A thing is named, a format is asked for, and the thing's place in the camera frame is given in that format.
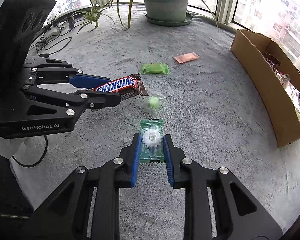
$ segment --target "black cable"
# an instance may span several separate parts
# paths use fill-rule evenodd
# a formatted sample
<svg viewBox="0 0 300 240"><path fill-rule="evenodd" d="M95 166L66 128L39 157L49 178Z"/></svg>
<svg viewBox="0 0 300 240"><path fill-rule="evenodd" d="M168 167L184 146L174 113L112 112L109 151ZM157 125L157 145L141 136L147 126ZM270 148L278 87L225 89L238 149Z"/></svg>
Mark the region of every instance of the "black cable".
<svg viewBox="0 0 300 240"><path fill-rule="evenodd" d="M59 14L59 13L64 13L64 11L62 11L62 12L58 12L57 14L56 14L56 16L54 17L54 21L56 20L56 17L57 17L57 15Z"/></svg>
<svg viewBox="0 0 300 240"><path fill-rule="evenodd" d="M43 160L44 156L47 153L47 149L48 149L48 138L47 138L46 135L43 135L43 136L44 136L44 138L46 140L46 147L44 148L44 151L43 151L43 154L42 154L41 158L36 163L34 163L32 165L24 165L24 164L20 163L19 161L17 161L14 156L12 156L12 158L14 159L14 161L16 163L18 163L20 166L25 167L25 168L33 168L34 166L37 166Z"/></svg>
<svg viewBox="0 0 300 240"><path fill-rule="evenodd" d="M64 39L62 39L61 41L58 41L56 44L53 44L50 48L46 48L46 47L44 47L44 48L45 48L45 50L51 49L52 47L56 46L58 43L60 43L60 42L62 42L62 41L65 41L65 40L67 40L67 39L69 39L69 41L67 42L67 44L66 44L65 46L63 46L61 49L59 49L59 50L57 50L57 51L55 51L55 52L49 53L49 55L55 54L55 53L57 53L57 52L63 50L63 49L70 43L70 41L72 40L72 37L64 38Z"/></svg>
<svg viewBox="0 0 300 240"><path fill-rule="evenodd" d="M66 21L64 21L64 22L62 23L61 27L58 26L58 27L61 29L61 31L62 31L62 28L65 28L65 26L63 26L65 22L66 22ZM38 41L37 43L35 43L34 45L32 45L31 47L35 46L35 49L36 49L36 51L37 51L37 55L38 55L38 56L40 56L40 57L49 57L51 54L55 54L55 53L57 53L57 52L63 50L63 49L70 43L70 41L72 40L72 37L64 38L64 39L62 39L61 41L58 41L56 44L52 45L52 46L49 47L49 48L47 48L46 46L49 45L51 42L55 41L58 37L62 37L62 36L64 36L64 35L68 34L68 33L69 33L70 31L72 31L73 29L68 30L67 32L65 32L65 33L63 33L63 34L61 34L61 31L60 31L58 35L50 35L50 36L48 36L48 37L45 37L45 36L44 36L45 33L44 33L43 36L39 39L39 41ZM39 54L39 52L42 52L42 49L45 49L45 50L51 49L52 47L54 47L54 46L57 45L58 43L60 43L60 42L62 42L62 41L64 41L64 40L68 40L68 39L69 39L69 41L67 42L67 44L66 44L65 46L63 46L61 49L59 49L59 50L57 50L57 51L55 51L55 52L52 52L52 53L40 53L40 54Z"/></svg>
<svg viewBox="0 0 300 240"><path fill-rule="evenodd" d="M50 18L51 18L52 21L54 21L54 19L53 19L52 17L49 17L47 23L49 23Z"/></svg>

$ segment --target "green candy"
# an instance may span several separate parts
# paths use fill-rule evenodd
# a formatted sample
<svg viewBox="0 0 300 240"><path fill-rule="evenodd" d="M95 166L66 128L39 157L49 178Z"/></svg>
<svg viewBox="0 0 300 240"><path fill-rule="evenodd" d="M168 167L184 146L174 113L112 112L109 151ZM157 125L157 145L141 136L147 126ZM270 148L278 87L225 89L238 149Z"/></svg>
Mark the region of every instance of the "green candy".
<svg viewBox="0 0 300 240"><path fill-rule="evenodd" d="M165 63L143 64L141 74L169 74L169 66Z"/></svg>
<svg viewBox="0 0 300 240"><path fill-rule="evenodd" d="M156 97L149 97L149 106L151 108L157 109L159 108L159 99Z"/></svg>

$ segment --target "green plant pot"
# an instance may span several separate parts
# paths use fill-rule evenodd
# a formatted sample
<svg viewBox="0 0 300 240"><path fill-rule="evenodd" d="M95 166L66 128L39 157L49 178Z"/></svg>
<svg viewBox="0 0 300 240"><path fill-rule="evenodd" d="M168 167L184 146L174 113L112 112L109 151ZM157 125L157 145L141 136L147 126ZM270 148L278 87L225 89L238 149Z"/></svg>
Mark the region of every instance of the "green plant pot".
<svg viewBox="0 0 300 240"><path fill-rule="evenodd" d="M188 0L144 0L147 17L162 22L183 22Z"/></svg>

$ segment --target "white cloth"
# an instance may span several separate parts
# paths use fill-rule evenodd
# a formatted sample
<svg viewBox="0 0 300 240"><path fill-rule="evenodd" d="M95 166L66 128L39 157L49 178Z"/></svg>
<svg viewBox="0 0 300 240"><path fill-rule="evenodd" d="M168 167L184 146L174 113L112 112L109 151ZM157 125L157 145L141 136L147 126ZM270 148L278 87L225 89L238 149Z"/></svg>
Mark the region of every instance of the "white cloth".
<svg viewBox="0 0 300 240"><path fill-rule="evenodd" d="M32 143L31 138L16 138L16 139L4 139L0 137L0 155L9 159L19 150L20 145L25 143L26 146Z"/></svg>

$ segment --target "blue gripper pad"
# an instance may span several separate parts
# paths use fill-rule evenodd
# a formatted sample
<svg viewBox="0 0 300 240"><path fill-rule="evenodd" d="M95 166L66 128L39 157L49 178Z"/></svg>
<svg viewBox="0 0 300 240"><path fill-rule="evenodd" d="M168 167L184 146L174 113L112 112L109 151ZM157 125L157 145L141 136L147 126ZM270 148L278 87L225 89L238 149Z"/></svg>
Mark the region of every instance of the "blue gripper pad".
<svg viewBox="0 0 300 240"><path fill-rule="evenodd" d="M169 150L169 145L166 136L163 137L163 153L164 153L164 160L167 168L168 181L170 183L170 186L173 187L174 184L173 163L172 163L171 153Z"/></svg>
<svg viewBox="0 0 300 240"><path fill-rule="evenodd" d="M86 74L77 74L74 77L69 78L69 83L72 84L75 88L87 89L93 89L102 86L110 81L110 78Z"/></svg>
<svg viewBox="0 0 300 240"><path fill-rule="evenodd" d="M138 175L140 156L141 156L141 141L142 141L141 135L139 134L138 142L134 152L133 164L132 164L131 187L134 187L134 185L137 182L137 175Z"/></svg>

